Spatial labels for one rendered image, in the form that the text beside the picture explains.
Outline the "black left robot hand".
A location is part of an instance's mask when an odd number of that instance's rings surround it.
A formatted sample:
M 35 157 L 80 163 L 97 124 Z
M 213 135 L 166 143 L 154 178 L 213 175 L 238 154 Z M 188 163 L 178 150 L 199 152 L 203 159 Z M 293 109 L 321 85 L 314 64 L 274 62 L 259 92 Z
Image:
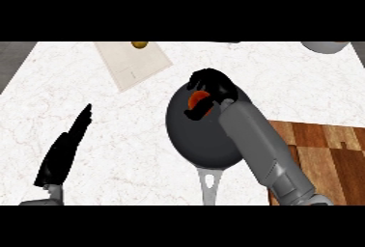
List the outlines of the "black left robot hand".
M 55 141 L 45 156 L 35 185 L 63 185 L 71 169 L 74 156 L 82 143 L 88 127 L 92 123 L 92 105 L 88 105 L 76 118 L 71 129 Z

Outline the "brown wooden cutting board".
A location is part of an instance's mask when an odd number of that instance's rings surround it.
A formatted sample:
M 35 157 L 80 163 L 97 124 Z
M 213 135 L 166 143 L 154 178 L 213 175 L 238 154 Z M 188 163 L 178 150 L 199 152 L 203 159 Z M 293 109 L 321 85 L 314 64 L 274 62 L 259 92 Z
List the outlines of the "brown wooden cutting board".
M 365 206 L 365 127 L 271 121 L 317 192 Z

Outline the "beige placemat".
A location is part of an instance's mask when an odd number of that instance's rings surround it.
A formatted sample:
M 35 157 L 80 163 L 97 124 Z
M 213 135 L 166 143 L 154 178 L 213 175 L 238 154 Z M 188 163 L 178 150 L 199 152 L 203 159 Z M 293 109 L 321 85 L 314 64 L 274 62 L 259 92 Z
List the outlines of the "beige placemat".
M 173 65 L 157 42 L 135 48 L 129 41 L 97 41 L 111 77 L 122 92 Z

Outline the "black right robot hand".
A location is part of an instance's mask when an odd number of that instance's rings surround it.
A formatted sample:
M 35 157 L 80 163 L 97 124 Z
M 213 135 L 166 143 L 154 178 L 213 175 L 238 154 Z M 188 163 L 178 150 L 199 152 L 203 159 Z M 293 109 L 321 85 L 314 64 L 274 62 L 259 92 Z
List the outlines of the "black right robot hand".
M 193 73 L 187 84 L 187 89 L 204 90 L 209 95 L 203 97 L 196 106 L 185 110 L 185 115 L 194 120 L 200 121 L 207 115 L 207 112 L 215 106 L 215 103 L 230 103 L 238 99 L 237 86 L 228 76 L 216 69 L 202 69 Z

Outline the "dark grey frying pan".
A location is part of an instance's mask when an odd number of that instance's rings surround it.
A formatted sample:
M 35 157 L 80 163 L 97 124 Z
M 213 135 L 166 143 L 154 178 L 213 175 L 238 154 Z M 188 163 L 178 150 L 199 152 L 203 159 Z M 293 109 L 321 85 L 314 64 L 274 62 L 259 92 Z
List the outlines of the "dark grey frying pan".
M 221 105 L 215 104 L 200 121 L 187 117 L 184 111 L 194 107 L 196 92 L 197 90 L 187 89 L 187 85 L 175 92 L 168 107 L 166 127 L 178 152 L 197 167 L 203 203 L 213 206 L 224 170 L 243 160 L 243 155 L 219 123 Z

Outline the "grey bowl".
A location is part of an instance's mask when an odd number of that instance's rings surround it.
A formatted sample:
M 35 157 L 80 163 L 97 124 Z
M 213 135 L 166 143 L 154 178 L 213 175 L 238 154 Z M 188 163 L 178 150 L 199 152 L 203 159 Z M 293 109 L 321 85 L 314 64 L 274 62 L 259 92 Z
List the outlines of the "grey bowl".
M 336 54 L 348 45 L 348 41 L 303 41 L 303 46 L 321 54 Z

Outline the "red tomato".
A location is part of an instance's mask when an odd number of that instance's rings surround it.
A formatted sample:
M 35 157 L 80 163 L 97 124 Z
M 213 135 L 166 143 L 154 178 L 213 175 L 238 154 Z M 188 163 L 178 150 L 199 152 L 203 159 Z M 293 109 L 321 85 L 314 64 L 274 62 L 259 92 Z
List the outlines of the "red tomato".
M 209 96 L 210 94 L 206 91 L 196 91 L 191 94 L 191 97 L 188 99 L 188 110 L 193 112 L 193 116 L 191 116 L 193 119 L 202 119 L 203 117 L 209 116 L 212 113 L 212 109 L 209 109 L 204 114 L 197 114 L 194 110 L 199 102 Z

